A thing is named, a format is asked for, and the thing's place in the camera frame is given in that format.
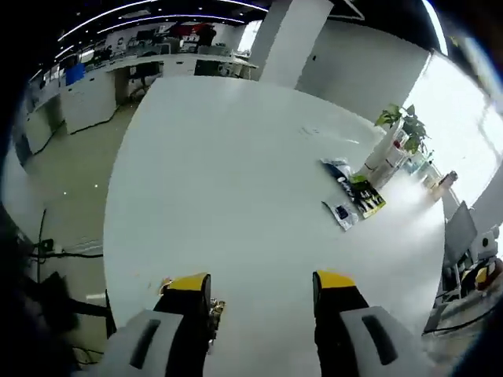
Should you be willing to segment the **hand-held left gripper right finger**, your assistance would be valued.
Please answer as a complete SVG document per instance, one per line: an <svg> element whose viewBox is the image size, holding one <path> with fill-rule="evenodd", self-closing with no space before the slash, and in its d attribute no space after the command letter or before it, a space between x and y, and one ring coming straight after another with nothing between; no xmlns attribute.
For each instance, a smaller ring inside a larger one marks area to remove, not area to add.
<svg viewBox="0 0 503 377"><path fill-rule="evenodd" d="M381 306L370 306L355 282L313 272L314 342L323 376L430 376L419 339Z"/></svg>

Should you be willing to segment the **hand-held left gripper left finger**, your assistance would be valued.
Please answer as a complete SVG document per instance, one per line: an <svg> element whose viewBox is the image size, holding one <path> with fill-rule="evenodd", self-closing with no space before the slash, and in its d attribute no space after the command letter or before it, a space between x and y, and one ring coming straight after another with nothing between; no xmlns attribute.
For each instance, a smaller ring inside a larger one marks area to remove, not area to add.
<svg viewBox="0 0 503 377"><path fill-rule="evenodd" d="M211 337L211 275L163 286L153 309L131 317L108 340L107 376L202 376Z"/></svg>

